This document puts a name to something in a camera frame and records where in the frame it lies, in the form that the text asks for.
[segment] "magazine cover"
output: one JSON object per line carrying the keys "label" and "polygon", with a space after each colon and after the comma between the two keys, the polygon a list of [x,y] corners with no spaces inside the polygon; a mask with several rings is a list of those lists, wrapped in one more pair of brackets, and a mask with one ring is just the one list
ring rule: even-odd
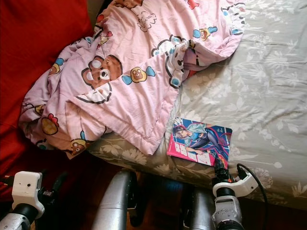
{"label": "magazine cover", "polygon": [[230,128],[176,117],[167,154],[210,166],[219,161],[227,169],[231,134]]}

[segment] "floral pattern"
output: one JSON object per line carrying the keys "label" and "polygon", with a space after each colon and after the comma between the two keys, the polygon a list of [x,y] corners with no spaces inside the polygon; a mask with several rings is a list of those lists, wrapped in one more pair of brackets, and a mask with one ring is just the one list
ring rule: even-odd
{"label": "floral pattern", "polygon": [[[211,187],[214,169],[166,155],[175,117],[233,129],[230,173],[242,163],[270,203],[307,207],[307,78],[304,0],[248,0],[242,41],[225,61],[182,84],[161,145],[145,156],[112,133],[89,151],[110,163]],[[259,189],[248,196],[262,200]]]}

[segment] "black cable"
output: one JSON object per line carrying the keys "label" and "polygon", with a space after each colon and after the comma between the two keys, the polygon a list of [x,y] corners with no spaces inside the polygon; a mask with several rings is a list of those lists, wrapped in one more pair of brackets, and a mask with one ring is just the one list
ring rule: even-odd
{"label": "black cable", "polygon": [[261,184],[261,182],[259,181],[259,179],[257,178],[257,176],[252,172],[252,170],[250,170],[247,166],[243,165],[243,164],[237,164],[236,165],[237,168],[242,167],[244,169],[246,169],[256,180],[257,184],[259,185],[259,188],[261,190],[261,193],[263,195],[263,199],[264,199],[264,208],[265,208],[265,212],[264,212],[264,221],[263,221],[263,226],[262,229],[266,230],[266,226],[267,226],[267,221],[268,221],[268,199],[267,199],[267,195],[265,194],[265,190]]}

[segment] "red couch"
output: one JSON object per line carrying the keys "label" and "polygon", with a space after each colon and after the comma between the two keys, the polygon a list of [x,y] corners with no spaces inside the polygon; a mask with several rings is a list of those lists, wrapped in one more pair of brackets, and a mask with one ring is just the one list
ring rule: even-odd
{"label": "red couch", "polygon": [[[0,178],[21,170],[48,169],[51,184],[58,174],[70,175],[66,188],[86,169],[89,154],[68,160],[65,153],[43,151],[18,128],[22,100],[60,51],[92,35],[86,0],[0,1]],[[11,200],[11,189],[0,183],[0,201]]]}

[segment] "pink fabric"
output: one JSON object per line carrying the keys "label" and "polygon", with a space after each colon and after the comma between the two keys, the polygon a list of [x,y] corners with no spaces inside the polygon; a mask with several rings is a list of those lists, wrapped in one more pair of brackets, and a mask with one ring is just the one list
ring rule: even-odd
{"label": "pink fabric", "polygon": [[21,128],[70,157],[111,130],[154,154],[181,82],[233,54],[244,13],[235,0],[113,1],[28,92]]}

